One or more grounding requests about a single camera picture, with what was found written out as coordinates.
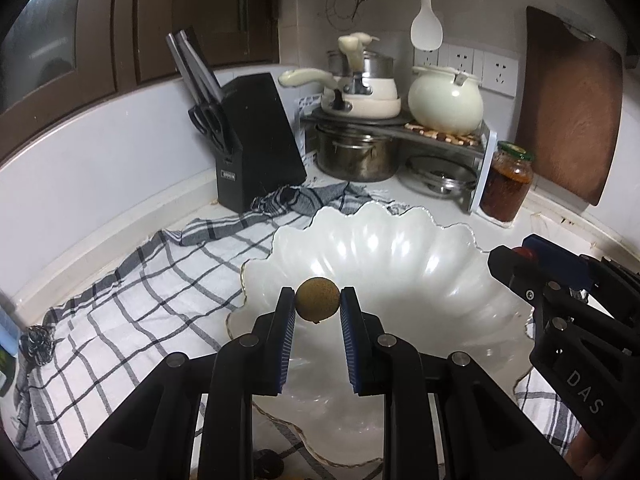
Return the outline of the person right hand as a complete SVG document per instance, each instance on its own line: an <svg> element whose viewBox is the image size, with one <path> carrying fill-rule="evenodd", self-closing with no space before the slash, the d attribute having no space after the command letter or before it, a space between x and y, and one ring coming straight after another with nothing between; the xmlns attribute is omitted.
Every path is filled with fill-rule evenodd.
<svg viewBox="0 0 640 480"><path fill-rule="evenodd" d="M607 479L611 465L597 452L593 440L581 429L570 442L564 460L582 480Z"/></svg>

